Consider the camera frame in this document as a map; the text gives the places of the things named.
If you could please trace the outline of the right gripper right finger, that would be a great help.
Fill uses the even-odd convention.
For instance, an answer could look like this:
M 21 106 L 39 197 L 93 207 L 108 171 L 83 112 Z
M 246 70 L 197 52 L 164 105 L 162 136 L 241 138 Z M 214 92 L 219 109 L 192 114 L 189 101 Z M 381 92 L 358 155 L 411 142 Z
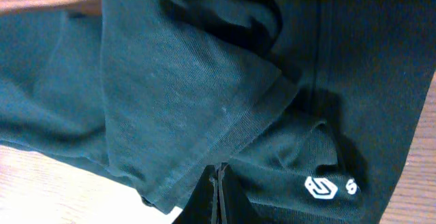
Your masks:
M 222 224 L 265 224 L 251 205 L 232 168 L 222 163 L 218 169 L 219 210 Z

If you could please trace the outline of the black t-shirt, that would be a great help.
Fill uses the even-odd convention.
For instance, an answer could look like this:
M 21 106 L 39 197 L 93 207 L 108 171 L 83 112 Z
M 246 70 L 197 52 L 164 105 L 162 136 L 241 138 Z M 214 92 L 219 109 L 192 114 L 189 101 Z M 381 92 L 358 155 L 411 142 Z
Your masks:
M 232 168 L 267 223 L 376 223 L 435 72 L 435 0 L 102 0 L 1 18 L 1 143 L 184 208 Z

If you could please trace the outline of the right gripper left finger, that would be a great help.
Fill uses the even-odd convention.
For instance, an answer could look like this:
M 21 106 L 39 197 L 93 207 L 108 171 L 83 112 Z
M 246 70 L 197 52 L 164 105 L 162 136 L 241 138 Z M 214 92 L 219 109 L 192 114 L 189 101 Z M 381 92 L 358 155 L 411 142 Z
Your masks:
M 193 190 L 183 211 L 173 224 L 217 224 L 218 180 L 214 165 L 208 165 Z

